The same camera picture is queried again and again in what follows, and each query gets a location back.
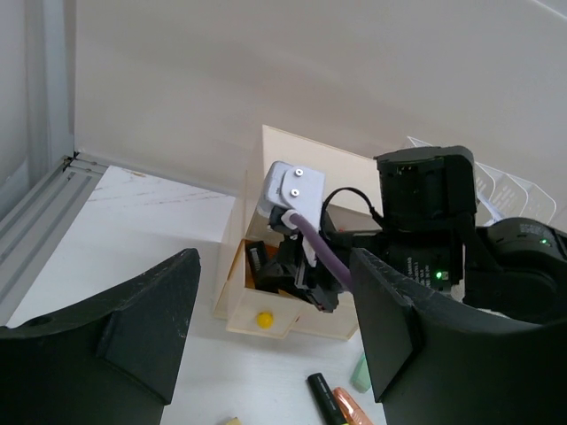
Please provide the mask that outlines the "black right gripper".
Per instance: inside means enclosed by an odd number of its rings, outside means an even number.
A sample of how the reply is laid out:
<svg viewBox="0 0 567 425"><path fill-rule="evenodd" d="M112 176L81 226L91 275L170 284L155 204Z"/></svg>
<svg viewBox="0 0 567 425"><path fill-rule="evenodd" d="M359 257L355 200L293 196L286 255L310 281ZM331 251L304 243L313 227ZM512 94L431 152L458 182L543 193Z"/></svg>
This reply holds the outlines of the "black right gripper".
<svg viewBox="0 0 567 425"><path fill-rule="evenodd" d="M302 246L303 235L282 223L283 214L284 209L280 207L274 208L270 214L269 226L283 234L283 241L274 254L268 252L268 263L260 270L261 287L257 290L285 292L314 305L320 312L331 313L338 307L338 295L345 289L320 260L313 267L309 265ZM370 251L377 248L377 233L376 229L341 230L325 213L320 235L341 262L348 265L353 247Z"/></svg>

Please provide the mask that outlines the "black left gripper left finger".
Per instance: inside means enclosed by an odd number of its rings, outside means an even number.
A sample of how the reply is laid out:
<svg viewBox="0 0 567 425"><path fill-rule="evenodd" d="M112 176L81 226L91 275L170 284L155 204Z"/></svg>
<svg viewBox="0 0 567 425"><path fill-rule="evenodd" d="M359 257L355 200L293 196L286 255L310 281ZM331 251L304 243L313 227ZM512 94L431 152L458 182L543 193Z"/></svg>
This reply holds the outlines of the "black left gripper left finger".
<svg viewBox="0 0 567 425"><path fill-rule="evenodd" d="M81 302L2 327L2 423L160 423L199 278L199 253L185 249Z"/></svg>

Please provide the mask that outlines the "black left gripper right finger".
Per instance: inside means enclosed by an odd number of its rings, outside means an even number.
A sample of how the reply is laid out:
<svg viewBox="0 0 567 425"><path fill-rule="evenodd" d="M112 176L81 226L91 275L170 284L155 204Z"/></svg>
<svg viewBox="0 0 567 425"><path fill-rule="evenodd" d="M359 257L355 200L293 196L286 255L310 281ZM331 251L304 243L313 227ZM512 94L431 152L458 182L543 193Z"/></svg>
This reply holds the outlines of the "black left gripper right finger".
<svg viewBox="0 0 567 425"><path fill-rule="evenodd" d="M356 248L353 299L390 424L563 424L566 323L466 306Z"/></svg>

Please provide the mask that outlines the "beige wooden drawer cabinet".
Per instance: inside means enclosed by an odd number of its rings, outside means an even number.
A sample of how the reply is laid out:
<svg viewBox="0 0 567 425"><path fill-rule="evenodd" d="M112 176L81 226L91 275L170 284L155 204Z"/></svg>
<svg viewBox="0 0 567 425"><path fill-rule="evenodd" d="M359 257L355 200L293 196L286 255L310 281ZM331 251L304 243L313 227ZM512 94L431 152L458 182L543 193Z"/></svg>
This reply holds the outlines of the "beige wooden drawer cabinet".
<svg viewBox="0 0 567 425"><path fill-rule="evenodd" d="M283 171L275 187L284 200L330 200L325 212L332 231L377 228L369 212L371 205L382 209L372 159L263 127L222 236L213 314L230 332L348 340L359 327L352 295L323 267L309 266L299 237L269 226L262 189L277 166Z"/></svg>

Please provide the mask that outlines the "purple highlighter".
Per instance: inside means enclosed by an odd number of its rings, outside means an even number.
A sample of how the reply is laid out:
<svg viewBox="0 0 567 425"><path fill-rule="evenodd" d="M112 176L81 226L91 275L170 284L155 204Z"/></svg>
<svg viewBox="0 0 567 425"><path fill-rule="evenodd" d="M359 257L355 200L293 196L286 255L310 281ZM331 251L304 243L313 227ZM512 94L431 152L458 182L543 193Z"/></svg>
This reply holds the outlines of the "purple highlighter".
<svg viewBox="0 0 567 425"><path fill-rule="evenodd" d="M259 289L260 270L268 263L268 251L262 241L250 242L245 245L245 253L251 270L254 287Z"/></svg>

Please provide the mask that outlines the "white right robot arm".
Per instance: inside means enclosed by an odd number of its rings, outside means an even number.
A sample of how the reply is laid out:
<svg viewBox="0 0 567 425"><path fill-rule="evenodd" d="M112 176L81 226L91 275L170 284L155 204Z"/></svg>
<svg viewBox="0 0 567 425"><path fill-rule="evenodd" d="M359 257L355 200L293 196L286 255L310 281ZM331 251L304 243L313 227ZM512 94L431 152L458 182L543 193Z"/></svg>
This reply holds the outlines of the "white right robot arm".
<svg viewBox="0 0 567 425"><path fill-rule="evenodd" d="M269 169L257 205L283 241L245 246L258 290L285 292L330 313L353 290L351 252L369 251L409 279L477 309L531 323L566 315L566 235L537 220L476 223L474 158L462 146L414 147L376 157L380 208L374 230L341 231L321 172L283 161Z"/></svg>

